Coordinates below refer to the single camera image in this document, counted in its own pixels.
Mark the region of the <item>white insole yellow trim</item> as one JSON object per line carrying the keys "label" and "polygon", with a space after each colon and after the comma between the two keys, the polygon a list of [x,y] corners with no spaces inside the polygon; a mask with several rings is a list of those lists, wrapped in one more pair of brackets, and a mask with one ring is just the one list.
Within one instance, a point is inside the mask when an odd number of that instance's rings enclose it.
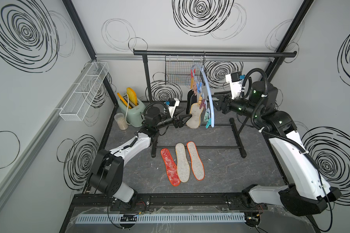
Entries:
{"label": "white insole yellow trim", "polygon": [[204,107],[201,107],[195,103],[191,106],[190,114],[191,118],[186,122],[186,125],[191,129],[197,129],[201,124],[201,114],[204,110]]}

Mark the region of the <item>white insole orange trim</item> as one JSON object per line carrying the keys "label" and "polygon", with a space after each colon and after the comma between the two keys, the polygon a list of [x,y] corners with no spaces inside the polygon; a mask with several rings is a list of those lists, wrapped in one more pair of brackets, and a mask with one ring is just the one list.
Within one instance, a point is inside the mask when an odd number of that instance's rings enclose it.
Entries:
{"label": "white insole orange trim", "polygon": [[186,183],[190,177],[190,166],[187,160],[185,147],[182,143],[176,144],[177,173],[181,182]]}
{"label": "white insole orange trim", "polygon": [[193,175],[198,181],[202,181],[205,177],[205,170],[195,143],[192,141],[188,142],[187,149],[191,159]]}

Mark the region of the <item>red insole orange trim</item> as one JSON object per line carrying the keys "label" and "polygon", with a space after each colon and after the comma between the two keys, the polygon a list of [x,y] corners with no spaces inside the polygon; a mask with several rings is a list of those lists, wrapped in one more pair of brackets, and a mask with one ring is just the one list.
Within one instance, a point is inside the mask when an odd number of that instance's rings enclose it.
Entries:
{"label": "red insole orange trim", "polygon": [[170,151],[168,149],[162,149],[160,154],[166,167],[166,174],[169,182],[172,186],[179,186],[181,181],[178,176],[177,165],[174,162]]}

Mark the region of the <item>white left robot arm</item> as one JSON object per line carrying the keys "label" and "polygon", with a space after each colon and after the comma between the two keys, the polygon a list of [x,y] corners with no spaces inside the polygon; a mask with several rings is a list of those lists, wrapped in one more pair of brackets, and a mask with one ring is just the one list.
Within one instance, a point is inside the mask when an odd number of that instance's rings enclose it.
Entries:
{"label": "white left robot arm", "polygon": [[153,145],[161,128],[170,125],[181,128],[192,117],[191,114],[171,115],[169,107],[159,102],[164,109],[161,112],[155,104],[156,102],[144,109],[143,125],[133,138],[114,149],[102,149],[97,152],[87,177],[87,184],[108,197],[130,205],[135,204],[137,192],[122,180],[124,166],[139,152]]}

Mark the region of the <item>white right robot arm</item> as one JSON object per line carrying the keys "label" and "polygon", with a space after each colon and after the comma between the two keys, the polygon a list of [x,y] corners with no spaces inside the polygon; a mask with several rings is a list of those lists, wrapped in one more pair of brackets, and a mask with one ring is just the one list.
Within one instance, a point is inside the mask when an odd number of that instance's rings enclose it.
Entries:
{"label": "white right robot arm", "polygon": [[263,81],[250,85],[249,97],[243,87],[212,95],[214,107],[222,113],[245,116],[251,125],[267,138],[287,182],[284,186],[253,184],[243,192],[248,203],[282,206],[296,216],[322,213],[341,197],[320,174],[320,166],[305,149],[297,126],[284,111],[275,108],[278,89]]}

